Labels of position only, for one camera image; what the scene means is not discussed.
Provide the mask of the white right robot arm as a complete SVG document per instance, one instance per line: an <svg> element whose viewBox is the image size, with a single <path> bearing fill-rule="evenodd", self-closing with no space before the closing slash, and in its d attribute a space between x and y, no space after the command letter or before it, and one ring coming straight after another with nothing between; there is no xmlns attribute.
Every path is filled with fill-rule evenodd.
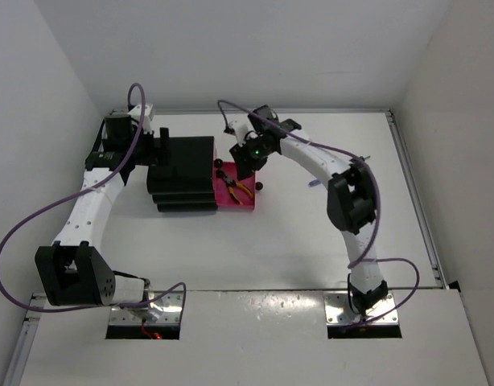
<svg viewBox="0 0 494 386"><path fill-rule="evenodd" d="M354 154L339 158L314 142L302 126L280 121L267 105L250 112L244 121L226 121L224 131L236 138L231 148L237 177L247 179L272 154L296 162L327 190L327 217L344 239L348 254L348 290L352 311L365 315L388 293L374 247L379 229L379 188L366 162Z"/></svg>

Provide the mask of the pink bottom drawer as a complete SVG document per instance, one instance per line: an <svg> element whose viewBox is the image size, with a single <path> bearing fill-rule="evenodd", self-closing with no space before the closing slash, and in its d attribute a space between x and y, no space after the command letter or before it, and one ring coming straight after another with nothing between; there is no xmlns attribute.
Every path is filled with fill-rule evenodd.
<svg viewBox="0 0 494 386"><path fill-rule="evenodd" d="M257 193L264 188L257 176L239 179L236 164L221 158L214 161L213 167L213 188L218 208L252 211Z"/></svg>

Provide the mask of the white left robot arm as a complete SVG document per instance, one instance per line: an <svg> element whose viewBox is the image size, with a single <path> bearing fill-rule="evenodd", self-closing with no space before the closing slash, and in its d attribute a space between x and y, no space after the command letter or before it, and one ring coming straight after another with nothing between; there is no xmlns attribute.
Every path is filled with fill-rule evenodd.
<svg viewBox="0 0 494 386"><path fill-rule="evenodd" d="M145 301L147 279L112 270L101 255L105 226L117 197L136 166L160 165L167 152L151 122L134 110L103 119L84 162L83 195L35 264L53 306L126 306Z"/></svg>

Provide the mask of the yellow handled pliers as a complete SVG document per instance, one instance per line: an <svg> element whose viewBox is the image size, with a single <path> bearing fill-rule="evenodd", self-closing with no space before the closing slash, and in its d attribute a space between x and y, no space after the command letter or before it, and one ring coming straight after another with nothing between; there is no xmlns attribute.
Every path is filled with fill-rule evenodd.
<svg viewBox="0 0 494 386"><path fill-rule="evenodd" d="M230 198L236 204L243 205L243 202L237 197L237 195L235 193L235 190L236 189L239 189L240 191L243 191L245 194L247 194L247 196L250 199L254 199L254 193L248 187L246 187L243 183L240 183L240 182L236 181L235 179L233 179L233 178L231 178L231 177L228 176L227 190L228 190L228 193L229 193Z"/></svg>

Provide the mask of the black drawer cabinet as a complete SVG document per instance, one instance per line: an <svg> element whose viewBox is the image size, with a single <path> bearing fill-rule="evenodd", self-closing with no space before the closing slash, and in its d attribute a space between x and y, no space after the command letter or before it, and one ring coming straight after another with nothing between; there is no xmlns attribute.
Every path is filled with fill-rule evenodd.
<svg viewBox="0 0 494 386"><path fill-rule="evenodd" d="M149 166L146 188L161 213L216 211L213 136L172 137L168 166Z"/></svg>

